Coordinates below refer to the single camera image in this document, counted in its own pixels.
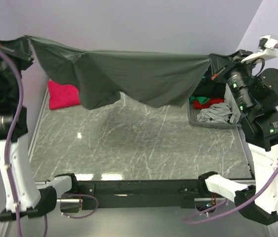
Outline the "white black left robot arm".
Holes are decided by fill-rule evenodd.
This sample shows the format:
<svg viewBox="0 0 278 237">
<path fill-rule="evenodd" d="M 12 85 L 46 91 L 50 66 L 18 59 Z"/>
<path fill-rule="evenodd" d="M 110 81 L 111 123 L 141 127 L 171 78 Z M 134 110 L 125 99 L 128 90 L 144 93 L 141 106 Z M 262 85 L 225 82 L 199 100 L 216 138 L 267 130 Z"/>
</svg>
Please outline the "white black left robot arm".
<svg viewBox="0 0 278 237">
<path fill-rule="evenodd" d="M 58 175 L 40 187 L 34 181 L 21 76 L 32 63 L 33 53 L 27 38 L 0 40 L 0 174 L 6 196 L 1 222 L 45 216 L 54 210 L 63 194 L 67 198 L 79 194 L 72 173 Z"/>
</svg>

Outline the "dark grey t shirt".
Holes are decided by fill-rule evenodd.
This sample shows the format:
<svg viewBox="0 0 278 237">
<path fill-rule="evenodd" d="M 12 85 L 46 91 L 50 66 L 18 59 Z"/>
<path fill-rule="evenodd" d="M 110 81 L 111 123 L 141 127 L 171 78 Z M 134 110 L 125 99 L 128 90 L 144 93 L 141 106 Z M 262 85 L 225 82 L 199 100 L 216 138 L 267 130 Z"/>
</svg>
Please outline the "dark grey t shirt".
<svg viewBox="0 0 278 237">
<path fill-rule="evenodd" d="M 82 50 L 29 37 L 46 75 L 73 85 L 89 110 L 117 102 L 122 94 L 153 108 L 181 106 L 207 71 L 207 55 Z"/>
</svg>

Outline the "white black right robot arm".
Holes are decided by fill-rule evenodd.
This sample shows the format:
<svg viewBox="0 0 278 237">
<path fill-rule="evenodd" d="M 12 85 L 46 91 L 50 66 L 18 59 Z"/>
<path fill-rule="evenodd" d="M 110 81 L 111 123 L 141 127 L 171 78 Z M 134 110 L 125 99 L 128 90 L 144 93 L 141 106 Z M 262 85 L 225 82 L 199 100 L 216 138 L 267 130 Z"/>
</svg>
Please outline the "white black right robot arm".
<svg viewBox="0 0 278 237">
<path fill-rule="evenodd" d="M 246 219 L 270 225 L 278 220 L 278 69 L 257 63 L 269 56 L 239 50 L 231 55 L 210 54 L 212 80 L 225 82 L 240 111 L 240 125 L 252 154 L 255 184 L 243 185 L 211 171 L 199 176 L 198 193 L 232 201 Z"/>
</svg>

